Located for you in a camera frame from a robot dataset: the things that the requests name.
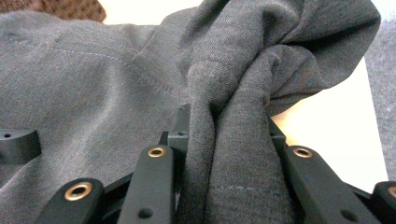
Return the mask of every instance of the stitching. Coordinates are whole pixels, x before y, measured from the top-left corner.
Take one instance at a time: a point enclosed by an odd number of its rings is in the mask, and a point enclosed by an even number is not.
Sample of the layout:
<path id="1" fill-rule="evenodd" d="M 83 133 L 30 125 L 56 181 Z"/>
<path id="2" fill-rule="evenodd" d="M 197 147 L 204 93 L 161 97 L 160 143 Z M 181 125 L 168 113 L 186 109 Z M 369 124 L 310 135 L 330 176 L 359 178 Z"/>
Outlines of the stitching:
<path id="1" fill-rule="evenodd" d="M 276 191 L 269 190 L 269 189 L 258 189 L 258 188 L 252 188 L 252 187 L 244 187 L 244 186 L 216 186 L 216 185 L 212 185 L 212 186 L 210 186 L 210 188 L 211 189 L 237 189 L 237 190 L 245 190 L 245 191 L 260 191 L 260 192 L 272 194 L 272 195 L 279 196 L 279 197 L 287 197 L 287 195 L 285 195 L 284 193 L 281 193 L 281 192 L 276 192 Z"/>
<path id="2" fill-rule="evenodd" d="M 153 32 L 153 34 L 151 35 L 151 37 L 148 39 L 148 42 L 145 44 L 145 46 L 132 58 L 131 62 L 135 61 L 135 59 L 140 56 L 141 52 L 147 47 L 147 45 L 150 43 L 151 39 L 154 37 L 154 35 L 157 32 Z M 36 45 L 31 45 L 31 44 L 26 44 L 26 43 L 22 43 L 19 42 L 17 40 L 13 40 L 11 38 L 9 38 L 6 35 L 0 34 L 0 36 L 3 36 L 5 38 L 5 40 L 19 44 L 19 45 L 23 45 L 25 47 L 28 48 L 42 48 L 42 49 L 52 49 L 52 50 L 57 50 L 60 52 L 66 52 L 66 53 L 76 53 L 76 54 L 82 54 L 82 55 L 93 55 L 93 56 L 98 56 L 98 57 L 105 57 L 108 58 L 110 60 L 113 60 L 115 62 L 124 64 L 125 67 L 129 67 L 131 68 L 132 66 L 128 63 L 126 63 L 125 61 L 121 60 L 120 58 L 117 57 L 113 57 L 113 56 L 109 56 L 109 55 L 105 55 L 105 54 L 101 54 L 101 53 L 93 53 L 93 52 L 85 52 L 85 51 L 75 51 L 75 50 L 71 50 L 71 49 L 56 49 L 56 48 L 51 48 L 51 47 L 47 47 L 47 46 L 36 46 Z M 159 81 L 157 78 L 150 76 L 151 78 L 149 78 L 149 75 L 146 77 L 140 76 L 138 75 L 138 77 L 142 80 L 145 80 L 149 85 L 155 86 L 155 87 L 161 87 L 161 89 L 167 93 L 167 94 L 172 94 L 175 93 L 177 95 L 181 95 L 182 91 L 179 90 L 175 90 L 173 87 L 168 86 L 166 84 L 163 84 L 161 81 Z"/>

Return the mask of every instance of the white surface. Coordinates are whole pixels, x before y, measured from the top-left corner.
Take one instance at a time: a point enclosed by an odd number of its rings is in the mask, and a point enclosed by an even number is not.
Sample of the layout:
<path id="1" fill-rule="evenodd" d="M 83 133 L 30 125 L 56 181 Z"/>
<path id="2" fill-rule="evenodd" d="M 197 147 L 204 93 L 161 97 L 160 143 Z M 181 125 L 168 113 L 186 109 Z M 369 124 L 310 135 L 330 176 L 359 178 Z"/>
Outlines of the white surface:
<path id="1" fill-rule="evenodd" d="M 99 0 L 105 24 L 160 24 L 202 0 Z M 364 60 L 340 85 L 305 99 L 274 117 L 289 145 L 311 147 L 347 183 L 373 190 L 388 180 Z"/>

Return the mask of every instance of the garment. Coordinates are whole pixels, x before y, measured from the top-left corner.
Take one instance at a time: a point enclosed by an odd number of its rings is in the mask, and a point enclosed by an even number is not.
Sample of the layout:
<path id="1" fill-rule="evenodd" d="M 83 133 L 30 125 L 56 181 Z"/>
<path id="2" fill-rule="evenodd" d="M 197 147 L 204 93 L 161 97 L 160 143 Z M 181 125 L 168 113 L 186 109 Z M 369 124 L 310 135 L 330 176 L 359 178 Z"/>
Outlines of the garment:
<path id="1" fill-rule="evenodd" d="M 0 15 L 0 127 L 42 145 L 0 165 L 0 222 L 31 223 L 76 178 L 129 174 L 190 103 L 177 223 L 292 223 L 265 114 L 347 78 L 379 21 L 368 0 L 207 0 L 159 26 Z"/>

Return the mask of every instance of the gray carpet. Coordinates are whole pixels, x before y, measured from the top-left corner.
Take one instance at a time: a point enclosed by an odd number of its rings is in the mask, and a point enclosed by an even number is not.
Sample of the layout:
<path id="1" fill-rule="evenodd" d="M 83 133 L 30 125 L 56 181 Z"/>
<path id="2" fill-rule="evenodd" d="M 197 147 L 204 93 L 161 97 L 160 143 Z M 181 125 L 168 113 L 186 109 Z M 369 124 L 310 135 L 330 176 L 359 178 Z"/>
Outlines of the gray carpet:
<path id="1" fill-rule="evenodd" d="M 382 24 L 365 59 L 389 180 L 396 180 L 396 4 L 373 2 Z"/>

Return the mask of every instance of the wicker texture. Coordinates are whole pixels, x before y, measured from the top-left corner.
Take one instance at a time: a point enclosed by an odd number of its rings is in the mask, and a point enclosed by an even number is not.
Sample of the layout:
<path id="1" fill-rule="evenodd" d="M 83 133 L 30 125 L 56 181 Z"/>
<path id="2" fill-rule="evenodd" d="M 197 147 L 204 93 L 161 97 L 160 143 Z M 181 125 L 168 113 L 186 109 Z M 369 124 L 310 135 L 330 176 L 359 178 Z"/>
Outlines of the wicker texture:
<path id="1" fill-rule="evenodd" d="M 0 13 L 14 10 L 47 12 L 64 20 L 102 21 L 105 10 L 97 0 L 2 0 Z"/>

